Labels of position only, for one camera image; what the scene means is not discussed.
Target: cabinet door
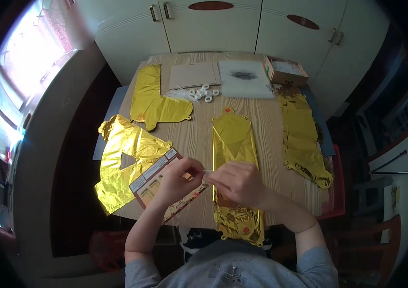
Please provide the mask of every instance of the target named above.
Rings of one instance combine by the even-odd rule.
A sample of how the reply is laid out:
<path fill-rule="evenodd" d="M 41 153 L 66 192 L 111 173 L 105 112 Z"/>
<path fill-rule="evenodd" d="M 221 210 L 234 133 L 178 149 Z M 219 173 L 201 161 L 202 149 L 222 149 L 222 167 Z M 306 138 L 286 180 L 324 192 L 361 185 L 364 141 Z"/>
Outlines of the cabinet door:
<path fill-rule="evenodd" d="M 161 11 L 155 0 L 79 0 L 84 13 L 95 17 L 95 42 L 121 85 L 128 85 L 141 61 L 169 53 Z M 156 21 L 150 12 L 150 6 Z"/>
<path fill-rule="evenodd" d="M 255 51 L 261 0 L 230 1 L 229 9 L 190 9 L 196 2 L 159 1 L 171 52 Z"/>
<path fill-rule="evenodd" d="M 388 17 L 373 0 L 348 0 L 332 48 L 310 84 L 326 119 L 364 77 L 383 44 L 389 25 Z M 343 38 L 337 45 L 340 32 Z"/>
<path fill-rule="evenodd" d="M 255 52 L 299 62 L 311 83 L 345 5 L 346 0 L 263 0 Z"/>

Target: hand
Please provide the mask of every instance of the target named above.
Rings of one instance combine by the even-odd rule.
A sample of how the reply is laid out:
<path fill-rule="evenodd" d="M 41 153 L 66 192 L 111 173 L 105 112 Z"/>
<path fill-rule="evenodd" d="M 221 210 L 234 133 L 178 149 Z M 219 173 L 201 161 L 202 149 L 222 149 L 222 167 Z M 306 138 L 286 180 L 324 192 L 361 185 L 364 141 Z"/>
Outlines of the hand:
<path fill-rule="evenodd" d="M 193 176 L 190 181 L 183 177 L 187 170 Z M 170 163 L 164 168 L 161 185 L 153 201 L 169 207 L 199 187 L 203 176 L 204 166 L 195 159 L 182 158 Z"/>
<path fill-rule="evenodd" d="M 206 181 L 229 199 L 251 208 L 260 208 L 269 192 L 257 166 L 249 162 L 229 161 L 208 175 Z"/>

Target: red oval decoration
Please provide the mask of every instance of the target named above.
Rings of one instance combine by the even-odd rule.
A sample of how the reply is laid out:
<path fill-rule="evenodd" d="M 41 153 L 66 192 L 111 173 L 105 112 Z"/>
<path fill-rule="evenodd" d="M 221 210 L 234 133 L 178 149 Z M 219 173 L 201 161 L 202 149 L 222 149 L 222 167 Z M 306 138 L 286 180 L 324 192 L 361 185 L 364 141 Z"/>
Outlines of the red oval decoration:
<path fill-rule="evenodd" d="M 319 26 L 316 23 L 304 17 L 298 15 L 287 15 L 287 18 L 301 26 L 305 26 L 307 28 L 311 28 L 314 30 L 319 30 Z"/>
<path fill-rule="evenodd" d="M 188 8 L 193 10 L 223 10 L 233 8 L 233 4 L 223 1 L 204 1 L 191 4 Z"/>

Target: cabinet handle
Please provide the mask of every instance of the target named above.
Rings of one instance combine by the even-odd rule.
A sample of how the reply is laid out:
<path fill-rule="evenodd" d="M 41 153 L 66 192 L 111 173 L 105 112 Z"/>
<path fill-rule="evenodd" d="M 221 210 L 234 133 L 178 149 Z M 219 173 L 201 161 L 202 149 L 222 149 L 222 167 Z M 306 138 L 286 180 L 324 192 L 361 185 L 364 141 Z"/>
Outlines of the cabinet handle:
<path fill-rule="evenodd" d="M 169 17 L 169 10 L 167 9 L 167 1 L 166 2 L 164 2 L 164 13 L 166 13 L 166 19 L 167 20 L 170 20 L 170 17 Z"/>
<path fill-rule="evenodd" d="M 332 33 L 332 37 L 330 37 L 329 42 L 333 41 L 333 38 L 335 37 L 335 32 L 337 31 L 337 29 L 333 29 L 333 33 Z"/>
<path fill-rule="evenodd" d="M 153 17 L 153 22 L 157 22 L 156 16 L 154 15 L 153 6 L 154 4 L 149 7 L 149 11 L 151 12 L 151 17 Z"/>
<path fill-rule="evenodd" d="M 342 42 L 343 35 L 344 35 L 343 32 L 340 32 L 340 38 L 339 38 L 338 42 L 335 43 L 335 44 L 339 45 Z"/>

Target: wood grain tabletop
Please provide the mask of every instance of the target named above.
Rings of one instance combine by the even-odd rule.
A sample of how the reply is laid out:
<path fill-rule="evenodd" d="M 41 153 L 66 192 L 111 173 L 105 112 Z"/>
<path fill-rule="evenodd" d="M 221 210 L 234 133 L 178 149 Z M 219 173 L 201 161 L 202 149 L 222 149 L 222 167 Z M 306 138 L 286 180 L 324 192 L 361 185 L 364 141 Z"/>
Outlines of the wood grain tabletop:
<path fill-rule="evenodd" d="M 161 64 L 161 95 L 165 95 L 169 87 L 170 68 L 175 65 L 198 62 L 218 62 L 220 60 L 258 60 L 263 62 L 263 55 L 248 53 L 218 53 L 196 52 L 163 54 L 151 56 L 138 67 Z M 119 113 L 130 118 L 130 105 L 133 90 L 137 80 L 137 73 L 122 102 Z M 215 97 L 212 102 L 193 104 L 191 120 L 179 123 L 158 123 L 150 133 L 164 141 L 171 140 L 173 147 L 183 157 L 199 160 L 206 169 L 212 170 L 212 122 L 211 118 L 218 117 L 224 107 L 231 106 L 235 114 L 247 115 L 252 122 L 255 145 L 259 160 L 260 172 L 266 186 L 278 193 L 304 205 L 314 216 L 321 215 L 321 203 L 328 201 L 328 190 L 321 191 L 311 180 L 304 178 L 294 170 L 287 170 L 282 155 L 283 121 L 281 107 L 276 99 L 259 100 L 245 98 L 227 98 L 224 95 Z M 144 123 L 137 123 L 145 129 Z M 123 159 L 124 167 L 134 163 L 134 158 Z M 137 201 L 131 201 L 114 214 L 132 219 L 138 219 L 143 209 Z M 172 218 L 168 225 L 215 228 L 213 220 L 212 188 L 208 187 L 200 196 L 192 201 L 180 213 Z M 282 224 L 276 216 L 265 213 L 265 225 Z"/>

